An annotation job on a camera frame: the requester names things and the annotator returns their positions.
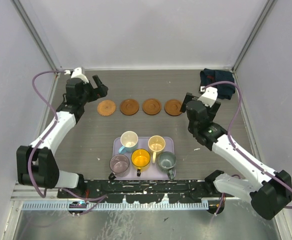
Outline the woven rattan coaster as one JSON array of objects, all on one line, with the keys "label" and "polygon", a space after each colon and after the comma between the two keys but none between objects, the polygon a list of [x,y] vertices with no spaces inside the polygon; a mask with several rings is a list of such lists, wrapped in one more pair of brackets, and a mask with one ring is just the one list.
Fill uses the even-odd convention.
[{"label": "woven rattan coaster", "polygon": [[103,100],[97,106],[97,112],[104,117],[112,115],[116,111],[116,104],[112,100]]}]

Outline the brown wooden coaster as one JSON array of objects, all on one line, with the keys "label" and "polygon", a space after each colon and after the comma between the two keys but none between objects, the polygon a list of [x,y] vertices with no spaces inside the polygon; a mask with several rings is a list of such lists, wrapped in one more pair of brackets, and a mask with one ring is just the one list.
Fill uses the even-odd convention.
[{"label": "brown wooden coaster", "polygon": [[182,103],[178,99],[170,99],[164,105],[165,112],[173,117],[179,116],[181,112]]},{"label": "brown wooden coaster", "polygon": [[142,104],[142,110],[144,113],[150,116],[157,115],[162,109],[162,104],[158,99],[149,98]]},{"label": "brown wooden coaster", "polygon": [[139,111],[139,103],[135,99],[125,99],[121,102],[120,111],[126,116],[132,116]]}]

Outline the grey green mug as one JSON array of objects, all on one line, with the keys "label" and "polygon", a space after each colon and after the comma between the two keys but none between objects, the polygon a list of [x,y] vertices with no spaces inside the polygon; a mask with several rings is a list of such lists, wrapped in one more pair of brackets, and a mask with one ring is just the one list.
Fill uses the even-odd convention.
[{"label": "grey green mug", "polygon": [[156,162],[157,168],[167,174],[168,178],[170,180],[173,180],[175,178],[175,167],[177,164],[177,158],[174,153],[169,151],[162,152],[158,160]]}]

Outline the cream mug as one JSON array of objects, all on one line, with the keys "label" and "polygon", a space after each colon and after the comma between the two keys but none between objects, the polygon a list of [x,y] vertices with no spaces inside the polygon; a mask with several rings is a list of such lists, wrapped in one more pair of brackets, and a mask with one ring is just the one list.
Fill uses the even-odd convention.
[{"label": "cream mug", "polygon": [[150,152],[152,153],[152,163],[156,163],[157,157],[160,155],[160,153],[163,152],[163,150],[166,147],[166,141],[162,136],[154,135],[151,136],[148,140],[148,148]]}]

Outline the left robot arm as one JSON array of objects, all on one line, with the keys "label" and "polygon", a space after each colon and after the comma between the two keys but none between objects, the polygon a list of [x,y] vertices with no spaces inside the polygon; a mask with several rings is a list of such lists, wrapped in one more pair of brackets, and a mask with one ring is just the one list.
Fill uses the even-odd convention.
[{"label": "left robot arm", "polygon": [[96,87],[83,74],[69,78],[63,101],[53,110],[53,120],[36,140],[17,149],[19,184],[44,189],[65,188],[74,198],[85,195],[84,176],[60,170],[55,153],[68,132],[79,122],[85,112],[85,105],[107,96],[108,87],[99,76],[94,75],[92,79]]}]

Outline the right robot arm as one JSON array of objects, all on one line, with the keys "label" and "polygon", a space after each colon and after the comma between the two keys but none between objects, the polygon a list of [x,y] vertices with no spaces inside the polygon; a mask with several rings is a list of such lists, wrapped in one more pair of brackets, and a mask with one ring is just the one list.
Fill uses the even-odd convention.
[{"label": "right robot arm", "polygon": [[205,106],[203,97],[187,93],[180,111],[186,113],[189,120],[188,131],[196,141],[210,151],[221,156],[235,167],[244,179],[230,176],[221,170],[215,170],[205,180],[205,191],[211,197],[225,193],[251,204],[262,218],[273,219],[292,201],[292,186],[288,172],[275,171],[249,154],[228,132],[213,119],[220,107],[216,101]]}]

